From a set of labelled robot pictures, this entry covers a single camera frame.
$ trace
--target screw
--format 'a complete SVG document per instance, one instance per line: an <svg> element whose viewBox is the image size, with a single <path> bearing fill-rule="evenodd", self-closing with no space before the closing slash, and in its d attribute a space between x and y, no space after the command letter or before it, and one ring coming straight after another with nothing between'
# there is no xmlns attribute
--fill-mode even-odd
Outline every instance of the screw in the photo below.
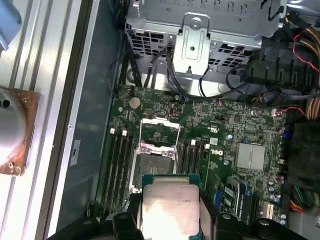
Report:
<svg viewBox="0 0 320 240"><path fill-rule="evenodd" d="M269 223L266 220L260 220L259 223L263 226L269 226Z"/></svg>
<svg viewBox="0 0 320 240"><path fill-rule="evenodd" d="M230 220L231 219L231 216L228 215L228 214L223 214L222 217L226 220Z"/></svg>

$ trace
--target metal bracket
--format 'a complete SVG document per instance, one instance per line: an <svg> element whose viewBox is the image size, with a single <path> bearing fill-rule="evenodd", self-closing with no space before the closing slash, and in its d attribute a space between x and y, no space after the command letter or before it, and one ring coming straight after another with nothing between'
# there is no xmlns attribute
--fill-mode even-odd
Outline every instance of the metal bracket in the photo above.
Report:
<svg viewBox="0 0 320 240"><path fill-rule="evenodd" d="M211 40L207 38L209 19L187 14L182 34L176 36L173 64L178 73L203 76L209 61Z"/></svg>

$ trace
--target motherboard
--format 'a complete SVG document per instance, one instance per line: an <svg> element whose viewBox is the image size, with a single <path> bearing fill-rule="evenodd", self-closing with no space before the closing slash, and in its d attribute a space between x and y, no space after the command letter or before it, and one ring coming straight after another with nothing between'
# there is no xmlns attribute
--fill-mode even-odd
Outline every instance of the motherboard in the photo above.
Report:
<svg viewBox="0 0 320 240"><path fill-rule="evenodd" d="M279 175L286 116L227 100L190 101L149 88L119 86L106 132L96 202L123 210L145 174L199 174L200 190L246 224L286 225Z"/></svg>

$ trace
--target yellow wire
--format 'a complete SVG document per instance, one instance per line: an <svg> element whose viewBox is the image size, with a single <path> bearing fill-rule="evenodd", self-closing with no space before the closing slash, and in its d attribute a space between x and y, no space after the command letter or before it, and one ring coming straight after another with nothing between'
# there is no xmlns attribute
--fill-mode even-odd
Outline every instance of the yellow wire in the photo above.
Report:
<svg viewBox="0 0 320 240"><path fill-rule="evenodd" d="M297 205L294 203L294 201L290 200L290 203L292 203L292 205L293 205L295 208L302 210L302 208L301 208L300 206L297 206Z"/></svg>

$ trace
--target wire bundle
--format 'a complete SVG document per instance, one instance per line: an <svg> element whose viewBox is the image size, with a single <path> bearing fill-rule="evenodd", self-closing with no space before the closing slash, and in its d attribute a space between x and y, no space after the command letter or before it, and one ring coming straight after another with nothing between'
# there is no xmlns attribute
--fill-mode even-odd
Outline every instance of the wire bundle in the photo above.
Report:
<svg viewBox="0 0 320 240"><path fill-rule="evenodd" d="M318 57L318 66L320 66L320 34L309 24L304 22L296 13L288 13L285 18L285 22L292 22L297 25L299 28L303 29L301 33L296 35L293 38L293 53L295 56L302 62L310 65L315 71L320 73L319 68L314 66L311 62L304 60L300 57L296 52L296 45L299 41L303 46L309 48L312 52L314 52ZM320 75L317 82L317 88L314 89L311 93L318 95L320 93ZM316 120L320 118L320 98L314 97L308 100L307 110L306 110L306 118L308 120Z"/></svg>
<svg viewBox="0 0 320 240"><path fill-rule="evenodd" d="M305 204L305 199L300 188L294 185L291 193L293 198L290 200L290 208L295 212L304 214L305 211L303 206Z"/></svg>

